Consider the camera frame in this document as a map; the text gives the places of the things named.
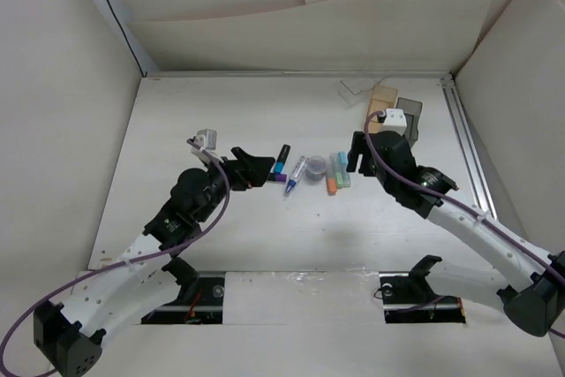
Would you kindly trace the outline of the clear blue glue pen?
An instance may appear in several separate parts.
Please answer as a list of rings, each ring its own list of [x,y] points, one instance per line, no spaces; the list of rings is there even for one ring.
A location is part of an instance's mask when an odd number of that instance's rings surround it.
[[[304,175],[304,172],[305,172],[305,166],[306,166],[306,157],[302,155],[298,159],[298,162],[297,162],[294,170],[289,175],[287,184],[285,186],[285,194],[286,195],[290,195],[290,193],[295,189],[295,187],[297,186],[297,184],[301,180],[301,178],[302,178],[302,176]]]

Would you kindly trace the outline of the orange highlighter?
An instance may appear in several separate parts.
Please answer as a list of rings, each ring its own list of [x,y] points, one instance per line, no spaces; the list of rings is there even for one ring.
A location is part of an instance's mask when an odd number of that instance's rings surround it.
[[[335,169],[331,157],[328,157],[328,164],[326,169],[326,185],[329,196],[336,195],[337,184],[335,179]]]

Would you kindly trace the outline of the green highlighter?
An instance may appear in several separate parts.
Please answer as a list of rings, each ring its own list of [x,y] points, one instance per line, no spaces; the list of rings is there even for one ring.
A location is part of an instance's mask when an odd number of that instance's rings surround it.
[[[343,168],[339,160],[339,155],[337,153],[332,153],[330,155],[330,160],[332,163],[332,168],[335,174],[335,185],[338,190],[344,188],[343,182]]]

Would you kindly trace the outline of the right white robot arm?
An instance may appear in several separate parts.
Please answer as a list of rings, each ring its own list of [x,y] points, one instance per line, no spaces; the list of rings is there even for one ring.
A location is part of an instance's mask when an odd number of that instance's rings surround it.
[[[354,132],[349,172],[375,177],[400,206],[444,229],[486,260],[486,272],[426,255],[407,275],[413,310],[442,298],[467,298],[503,312],[531,336],[553,332],[564,312],[564,255],[520,238],[488,213],[449,196],[454,180],[418,165],[407,139],[391,131]]]

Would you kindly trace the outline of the black marker blue cap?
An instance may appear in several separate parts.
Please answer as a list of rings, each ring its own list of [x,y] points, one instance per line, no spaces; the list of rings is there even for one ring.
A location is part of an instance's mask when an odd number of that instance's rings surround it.
[[[282,174],[283,173],[284,165],[285,165],[285,163],[288,159],[289,153],[290,153],[290,145],[283,144],[281,151],[280,151],[280,153],[277,156],[277,159],[275,161],[275,166],[274,166],[274,170],[273,170],[273,172],[275,174]]]

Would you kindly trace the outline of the black marker purple cap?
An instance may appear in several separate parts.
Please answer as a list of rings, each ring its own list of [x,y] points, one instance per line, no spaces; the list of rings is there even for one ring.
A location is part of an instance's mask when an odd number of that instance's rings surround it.
[[[285,184],[287,182],[287,176],[282,173],[269,173],[267,176],[267,181],[271,183]]]

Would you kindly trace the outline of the blue highlighter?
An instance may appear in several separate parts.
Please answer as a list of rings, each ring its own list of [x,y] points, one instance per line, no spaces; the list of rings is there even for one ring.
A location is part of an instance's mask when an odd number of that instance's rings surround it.
[[[341,175],[343,179],[343,188],[350,188],[351,180],[350,173],[348,172],[348,156],[345,152],[341,151],[337,154],[338,162],[341,167]]]

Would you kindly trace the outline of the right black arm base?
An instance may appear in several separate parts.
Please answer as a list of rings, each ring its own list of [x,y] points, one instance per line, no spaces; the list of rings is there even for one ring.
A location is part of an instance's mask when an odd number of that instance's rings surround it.
[[[380,272],[373,297],[382,302],[387,324],[465,324],[460,298],[437,295],[426,281],[441,257],[426,255],[409,271]]]

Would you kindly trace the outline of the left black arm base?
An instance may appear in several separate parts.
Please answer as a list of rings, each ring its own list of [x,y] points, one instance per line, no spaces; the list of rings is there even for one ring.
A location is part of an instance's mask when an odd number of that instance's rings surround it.
[[[177,297],[141,319],[143,325],[222,324],[225,271],[199,272],[180,286]]]

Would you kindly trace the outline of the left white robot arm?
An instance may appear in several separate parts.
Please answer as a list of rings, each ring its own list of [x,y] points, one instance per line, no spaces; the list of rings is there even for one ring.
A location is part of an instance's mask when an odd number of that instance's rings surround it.
[[[202,147],[192,152],[204,166],[179,175],[169,199],[120,256],[73,283],[68,298],[34,309],[34,344],[55,372],[84,375],[118,331],[160,305],[191,301],[199,274],[181,252],[205,235],[203,222],[221,219],[231,192],[263,186],[275,163],[240,147],[232,148],[232,159]]]

